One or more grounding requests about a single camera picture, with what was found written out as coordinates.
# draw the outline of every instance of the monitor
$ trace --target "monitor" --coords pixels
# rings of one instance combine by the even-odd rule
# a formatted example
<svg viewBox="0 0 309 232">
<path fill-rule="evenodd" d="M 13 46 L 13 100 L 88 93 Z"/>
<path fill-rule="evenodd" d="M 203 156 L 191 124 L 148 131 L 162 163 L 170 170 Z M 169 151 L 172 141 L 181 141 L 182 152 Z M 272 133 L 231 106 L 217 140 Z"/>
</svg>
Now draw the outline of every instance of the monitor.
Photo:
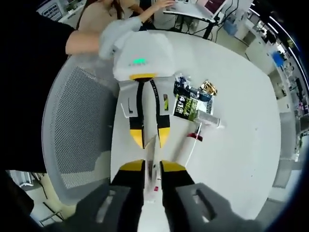
<svg viewBox="0 0 309 232">
<path fill-rule="evenodd" d="M 228 0 L 197 0 L 197 4 L 206 8 L 211 16 L 216 16 Z"/>
</svg>

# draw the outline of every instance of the long hair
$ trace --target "long hair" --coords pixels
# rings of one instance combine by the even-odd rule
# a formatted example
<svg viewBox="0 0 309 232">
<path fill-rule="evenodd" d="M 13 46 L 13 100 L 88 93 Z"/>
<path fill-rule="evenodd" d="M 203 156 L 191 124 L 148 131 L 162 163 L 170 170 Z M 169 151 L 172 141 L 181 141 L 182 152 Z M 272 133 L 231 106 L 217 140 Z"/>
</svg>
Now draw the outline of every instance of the long hair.
<svg viewBox="0 0 309 232">
<path fill-rule="evenodd" d="M 122 9 L 119 0 L 113 0 L 112 1 L 112 7 L 116 9 L 117 12 L 117 19 L 122 19 L 122 15 L 124 13 L 124 10 Z"/>
<path fill-rule="evenodd" d="M 82 18 L 82 15 L 83 15 L 85 9 L 89 5 L 91 5 L 92 3 L 95 3 L 96 1 L 98 1 L 98 0 L 87 0 L 86 1 L 85 6 L 82 10 L 81 16 L 79 17 L 78 22 L 77 22 L 77 26 L 76 26 L 77 29 L 79 28 L 79 23 L 81 22 L 81 18 Z M 116 9 L 117 19 L 122 19 L 122 15 L 123 15 L 124 10 L 122 9 L 122 7 L 120 5 L 119 0 L 113 0 L 111 6 Z"/>
</svg>

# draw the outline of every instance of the green led light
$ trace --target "green led light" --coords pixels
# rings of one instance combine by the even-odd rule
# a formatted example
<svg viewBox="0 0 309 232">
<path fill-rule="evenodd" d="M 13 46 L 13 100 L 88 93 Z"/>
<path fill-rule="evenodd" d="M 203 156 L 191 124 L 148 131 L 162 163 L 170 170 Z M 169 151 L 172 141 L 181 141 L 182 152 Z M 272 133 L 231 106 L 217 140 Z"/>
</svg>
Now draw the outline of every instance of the green led light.
<svg viewBox="0 0 309 232">
<path fill-rule="evenodd" d="M 141 64 L 141 63 L 145 63 L 145 62 L 146 62 L 145 59 L 135 59 L 135 60 L 133 61 L 133 64 Z"/>
</svg>

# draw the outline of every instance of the blue container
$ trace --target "blue container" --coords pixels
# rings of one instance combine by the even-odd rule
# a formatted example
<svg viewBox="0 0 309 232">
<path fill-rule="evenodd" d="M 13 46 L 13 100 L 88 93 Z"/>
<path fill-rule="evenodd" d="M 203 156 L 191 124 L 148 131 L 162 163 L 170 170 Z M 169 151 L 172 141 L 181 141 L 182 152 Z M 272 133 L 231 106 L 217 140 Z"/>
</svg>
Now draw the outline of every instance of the blue container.
<svg viewBox="0 0 309 232">
<path fill-rule="evenodd" d="M 238 30 L 237 25 L 228 20 L 224 23 L 223 28 L 231 36 L 234 36 Z"/>
<path fill-rule="evenodd" d="M 274 52 L 271 56 L 275 61 L 277 67 L 283 65 L 284 59 L 281 57 L 280 52 Z"/>
</svg>

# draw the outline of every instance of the person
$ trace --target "person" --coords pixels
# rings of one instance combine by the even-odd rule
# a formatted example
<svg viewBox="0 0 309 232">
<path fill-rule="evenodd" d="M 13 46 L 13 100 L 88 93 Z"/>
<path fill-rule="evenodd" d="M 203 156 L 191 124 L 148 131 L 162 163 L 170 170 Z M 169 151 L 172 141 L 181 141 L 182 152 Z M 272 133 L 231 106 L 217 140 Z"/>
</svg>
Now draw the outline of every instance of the person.
<svg viewBox="0 0 309 232">
<path fill-rule="evenodd" d="M 68 55 L 99 52 L 100 33 L 78 31 L 52 21 L 39 15 L 34 3 L 20 0 L 4 5 L 15 14 L 4 26 L 2 166 L 5 170 L 45 173 L 41 128 L 49 90 Z M 139 16 L 140 21 L 171 4 L 171 0 L 158 0 Z"/>
<path fill-rule="evenodd" d="M 162 7 L 166 7 L 166 4 L 172 3 L 173 1 L 158 0 L 145 11 L 134 0 L 98 0 L 93 3 L 91 2 L 92 0 L 89 0 L 85 5 L 78 22 L 77 28 L 80 31 L 102 32 L 111 22 L 117 19 L 123 19 L 124 10 L 122 7 L 129 8 L 135 13 L 140 14 L 139 16 L 143 18 L 143 22 L 150 22 L 150 17 L 156 11 Z"/>
</svg>

